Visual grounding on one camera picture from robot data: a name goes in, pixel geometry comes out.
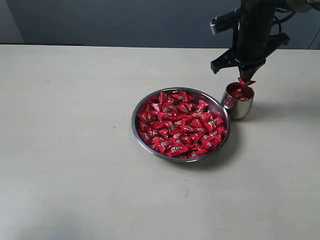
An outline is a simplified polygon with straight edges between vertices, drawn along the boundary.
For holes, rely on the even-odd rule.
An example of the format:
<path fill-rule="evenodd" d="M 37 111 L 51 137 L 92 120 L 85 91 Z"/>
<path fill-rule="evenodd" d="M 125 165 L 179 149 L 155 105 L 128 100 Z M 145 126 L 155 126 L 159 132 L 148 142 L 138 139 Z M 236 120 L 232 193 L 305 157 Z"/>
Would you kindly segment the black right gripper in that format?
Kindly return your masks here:
<path fill-rule="evenodd" d="M 285 0 L 242 0 L 238 31 L 233 31 L 232 46 L 211 62 L 216 74 L 221 69 L 238 67 L 240 83 L 254 83 L 254 74 L 275 51 L 272 45 L 278 39 L 287 41 L 284 33 L 270 36 L 277 8 L 285 8 Z"/>

